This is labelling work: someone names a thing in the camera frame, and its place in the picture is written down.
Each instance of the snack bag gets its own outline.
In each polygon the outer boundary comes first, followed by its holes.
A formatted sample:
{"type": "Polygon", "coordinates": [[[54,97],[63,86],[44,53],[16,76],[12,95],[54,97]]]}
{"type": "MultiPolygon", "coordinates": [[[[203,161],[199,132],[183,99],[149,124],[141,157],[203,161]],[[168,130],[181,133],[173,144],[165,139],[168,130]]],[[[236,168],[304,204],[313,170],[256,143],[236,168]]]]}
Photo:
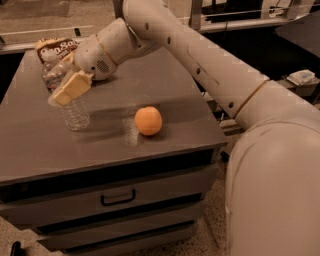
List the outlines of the snack bag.
{"type": "Polygon", "coordinates": [[[72,51],[77,49],[78,43],[69,38],[43,38],[35,44],[35,50],[38,53],[42,64],[45,62],[43,55],[48,50],[53,50],[62,60],[68,56],[72,51]]]}

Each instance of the orange ball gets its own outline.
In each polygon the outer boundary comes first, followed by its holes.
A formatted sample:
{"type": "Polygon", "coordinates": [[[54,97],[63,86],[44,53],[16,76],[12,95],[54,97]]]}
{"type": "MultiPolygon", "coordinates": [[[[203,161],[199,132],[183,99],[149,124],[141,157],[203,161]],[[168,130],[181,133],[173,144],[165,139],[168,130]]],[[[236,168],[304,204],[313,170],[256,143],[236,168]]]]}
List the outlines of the orange ball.
{"type": "Polygon", "coordinates": [[[138,131],[146,136],[151,136],[160,131],[162,117],[154,107],[140,108],[134,117],[134,123],[138,131]]]}

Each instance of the drawer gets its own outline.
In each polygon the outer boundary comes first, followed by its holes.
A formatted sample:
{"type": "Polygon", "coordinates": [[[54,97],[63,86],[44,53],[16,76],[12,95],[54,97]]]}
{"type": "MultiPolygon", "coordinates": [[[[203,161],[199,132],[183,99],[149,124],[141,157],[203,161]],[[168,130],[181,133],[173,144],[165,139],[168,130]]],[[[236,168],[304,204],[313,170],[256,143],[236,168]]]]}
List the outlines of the drawer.
{"type": "Polygon", "coordinates": [[[134,236],[148,230],[196,220],[201,214],[202,202],[186,204],[161,211],[151,211],[147,215],[142,213],[127,218],[119,218],[113,220],[112,223],[102,222],[100,226],[86,227],[75,232],[51,235],[38,242],[51,251],[65,251],[70,248],[134,236]]]}
{"type": "Polygon", "coordinates": [[[151,248],[161,244],[190,238],[195,234],[194,222],[173,225],[166,229],[146,232],[136,237],[128,237],[124,240],[115,240],[106,243],[98,243],[82,250],[64,253],[63,256],[116,256],[140,249],[151,248]]]}
{"type": "Polygon", "coordinates": [[[18,228],[33,228],[204,193],[212,185],[216,168],[208,165],[116,188],[99,187],[70,196],[59,194],[46,201],[10,203],[0,206],[0,215],[18,228]]]}

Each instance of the tabletop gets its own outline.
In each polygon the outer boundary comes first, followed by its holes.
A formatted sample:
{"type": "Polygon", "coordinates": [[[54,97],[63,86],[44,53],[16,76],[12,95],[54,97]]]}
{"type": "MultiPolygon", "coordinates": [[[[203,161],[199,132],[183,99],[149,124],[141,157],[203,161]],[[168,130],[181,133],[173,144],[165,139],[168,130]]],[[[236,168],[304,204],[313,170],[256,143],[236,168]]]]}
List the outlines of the tabletop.
{"type": "Polygon", "coordinates": [[[0,185],[220,147],[226,138],[193,78],[164,48],[121,65],[83,95],[87,130],[72,132],[27,51],[0,106],[0,185]],[[146,137],[135,112],[156,107],[161,131],[146,137]]]}

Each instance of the plastic water bottle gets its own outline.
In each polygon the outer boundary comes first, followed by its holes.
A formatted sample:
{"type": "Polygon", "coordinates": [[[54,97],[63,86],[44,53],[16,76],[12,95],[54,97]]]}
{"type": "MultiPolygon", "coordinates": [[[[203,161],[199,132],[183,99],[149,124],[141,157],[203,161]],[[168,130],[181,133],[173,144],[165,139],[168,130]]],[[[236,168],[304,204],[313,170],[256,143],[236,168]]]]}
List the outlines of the plastic water bottle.
{"type": "MultiPolygon", "coordinates": [[[[60,86],[62,79],[71,67],[60,61],[54,51],[49,50],[42,57],[45,60],[42,78],[47,88],[52,92],[60,86]]],[[[61,106],[60,109],[62,118],[70,130],[79,131],[89,126],[90,116],[81,96],[72,100],[69,104],[61,106]]]]}
{"type": "Polygon", "coordinates": [[[53,50],[44,52],[42,58],[45,61],[42,66],[42,79],[48,90],[52,91],[60,85],[69,68],[60,62],[58,55],[53,50]]]}

